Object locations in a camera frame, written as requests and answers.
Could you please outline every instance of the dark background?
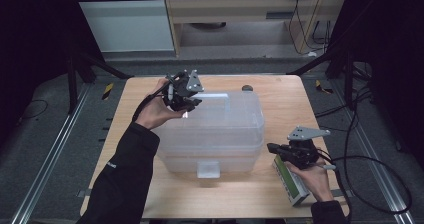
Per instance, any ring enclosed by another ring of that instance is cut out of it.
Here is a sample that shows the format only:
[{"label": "dark background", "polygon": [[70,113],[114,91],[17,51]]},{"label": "dark background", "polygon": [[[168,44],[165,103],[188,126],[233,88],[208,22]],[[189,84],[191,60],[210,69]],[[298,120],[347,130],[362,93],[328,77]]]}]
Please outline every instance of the dark background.
[{"label": "dark background", "polygon": [[[346,0],[331,41],[344,38],[354,61],[372,66],[380,111],[399,148],[424,168],[423,13],[424,0]],[[335,57],[329,69],[343,64]]]},{"label": "dark background", "polygon": [[[71,46],[103,60],[79,4],[0,0],[0,151],[35,88],[67,72]],[[74,65],[89,72],[89,63],[76,59]]]}]

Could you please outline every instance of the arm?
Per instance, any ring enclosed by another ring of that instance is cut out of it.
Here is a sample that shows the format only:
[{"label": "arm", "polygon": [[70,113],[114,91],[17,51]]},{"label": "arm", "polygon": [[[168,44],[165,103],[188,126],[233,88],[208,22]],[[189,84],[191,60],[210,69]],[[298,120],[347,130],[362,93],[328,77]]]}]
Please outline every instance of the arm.
[{"label": "arm", "polygon": [[285,162],[287,168],[298,175],[312,192],[317,202],[311,207],[314,224],[343,224],[346,223],[340,203],[334,200],[330,190],[327,170],[320,165],[325,165],[322,158],[318,159],[317,166],[300,170],[290,162]]},{"label": "arm", "polygon": [[[155,90],[165,81],[159,80]],[[140,223],[159,146],[159,137],[150,130],[169,119],[180,118],[183,113],[169,110],[160,97],[145,106],[97,177],[87,210],[78,224]]]}]

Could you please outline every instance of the person's left hand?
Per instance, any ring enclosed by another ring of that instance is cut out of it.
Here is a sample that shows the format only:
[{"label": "person's left hand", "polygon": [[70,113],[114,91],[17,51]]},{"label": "person's left hand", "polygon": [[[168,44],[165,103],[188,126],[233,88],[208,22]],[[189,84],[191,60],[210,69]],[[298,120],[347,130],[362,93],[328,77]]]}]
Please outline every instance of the person's left hand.
[{"label": "person's left hand", "polygon": [[322,167],[322,165],[325,165],[324,159],[320,157],[315,166],[304,170],[300,170],[288,161],[284,162],[284,164],[291,172],[302,179],[305,186],[312,192],[317,201],[323,202],[334,200],[330,190],[327,170]]},{"label": "person's left hand", "polygon": [[[167,81],[168,80],[165,78],[159,79],[155,89],[151,92],[151,94],[161,88]],[[162,96],[158,96],[153,98],[153,100],[144,107],[144,109],[138,115],[135,123],[151,130],[164,124],[170,119],[181,118],[185,112],[186,110],[174,112],[168,109],[162,100]]]}]

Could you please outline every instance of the wooden table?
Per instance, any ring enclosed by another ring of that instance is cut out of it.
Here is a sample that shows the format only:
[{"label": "wooden table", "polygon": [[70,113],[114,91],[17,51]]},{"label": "wooden table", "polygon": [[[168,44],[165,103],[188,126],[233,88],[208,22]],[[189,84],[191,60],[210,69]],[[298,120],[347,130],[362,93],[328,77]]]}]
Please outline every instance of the wooden table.
[{"label": "wooden table", "polygon": [[[221,173],[219,179],[198,179],[196,173],[170,173],[155,158],[154,175],[143,218],[294,218],[310,217],[310,195],[300,206],[292,207],[275,169],[274,154],[266,143],[288,143],[287,135],[301,125],[318,128],[314,113],[298,76],[199,76],[206,91],[241,90],[251,85],[258,94],[265,118],[265,144],[249,173]],[[118,104],[103,151],[91,180],[94,180],[115,152],[116,145],[130,123],[135,108],[156,85],[159,77],[131,78]],[[314,138],[326,150],[324,140]],[[332,189],[338,189],[329,172]],[[339,199],[347,209],[344,199]],[[85,198],[81,208],[84,213]]]}]

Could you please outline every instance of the metal bracket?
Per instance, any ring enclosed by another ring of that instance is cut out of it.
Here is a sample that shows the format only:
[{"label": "metal bracket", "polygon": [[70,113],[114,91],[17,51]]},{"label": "metal bracket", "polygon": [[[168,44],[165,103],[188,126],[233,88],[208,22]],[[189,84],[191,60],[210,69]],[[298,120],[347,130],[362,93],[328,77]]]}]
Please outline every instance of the metal bracket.
[{"label": "metal bracket", "polygon": [[197,75],[197,70],[191,71],[191,74],[189,76],[186,89],[187,91],[192,92],[202,92],[205,89],[203,88],[202,84],[200,83],[199,77]]},{"label": "metal bracket", "polygon": [[320,129],[297,126],[287,136],[287,140],[304,141],[304,140],[312,139],[314,137],[328,136],[330,134],[331,132],[329,130],[320,130]]}]

